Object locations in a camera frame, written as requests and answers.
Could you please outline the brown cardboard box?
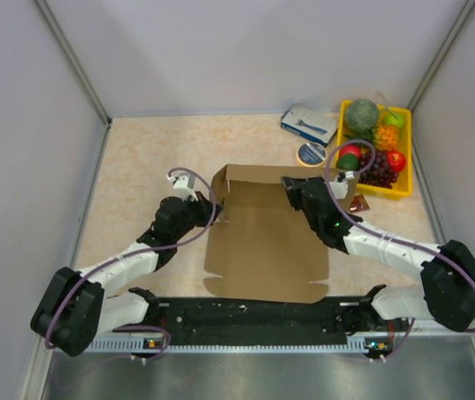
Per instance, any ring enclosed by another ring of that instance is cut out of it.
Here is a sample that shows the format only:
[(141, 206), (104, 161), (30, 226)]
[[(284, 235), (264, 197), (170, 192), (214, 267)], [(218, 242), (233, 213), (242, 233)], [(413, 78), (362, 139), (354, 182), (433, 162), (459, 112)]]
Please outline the brown cardboard box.
[(302, 212), (295, 211), (282, 178), (315, 178), (322, 167), (228, 164), (212, 178), (222, 212), (210, 230), (205, 288), (218, 298), (315, 303), (328, 294), (328, 247)]

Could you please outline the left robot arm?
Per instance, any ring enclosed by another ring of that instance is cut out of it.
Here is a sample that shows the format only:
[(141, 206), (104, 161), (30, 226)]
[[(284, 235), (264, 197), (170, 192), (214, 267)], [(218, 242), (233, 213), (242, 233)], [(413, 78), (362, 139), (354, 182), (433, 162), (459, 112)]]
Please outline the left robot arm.
[(179, 247), (191, 242), (187, 234), (195, 228), (205, 233), (222, 209), (200, 192), (188, 198), (164, 198), (148, 230), (124, 251), (97, 266), (57, 270), (30, 328), (44, 339), (46, 348), (58, 348), (70, 357), (83, 353), (102, 333), (126, 325), (145, 331), (155, 328), (160, 312), (150, 304), (150, 293), (131, 289), (118, 295), (118, 290), (164, 267)]

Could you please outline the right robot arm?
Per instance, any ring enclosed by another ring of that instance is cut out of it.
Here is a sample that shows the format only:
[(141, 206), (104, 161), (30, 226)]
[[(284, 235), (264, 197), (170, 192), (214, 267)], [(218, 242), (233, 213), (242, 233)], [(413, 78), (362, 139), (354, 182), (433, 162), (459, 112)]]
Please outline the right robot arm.
[(291, 207), (304, 214), (327, 247), (376, 260), (414, 280), (406, 287), (382, 287), (359, 310), (362, 324), (377, 330), (396, 318), (433, 319), (458, 333), (472, 332), (475, 319), (475, 257), (462, 242), (421, 243), (380, 230), (342, 209), (353, 172), (323, 177), (284, 176)]

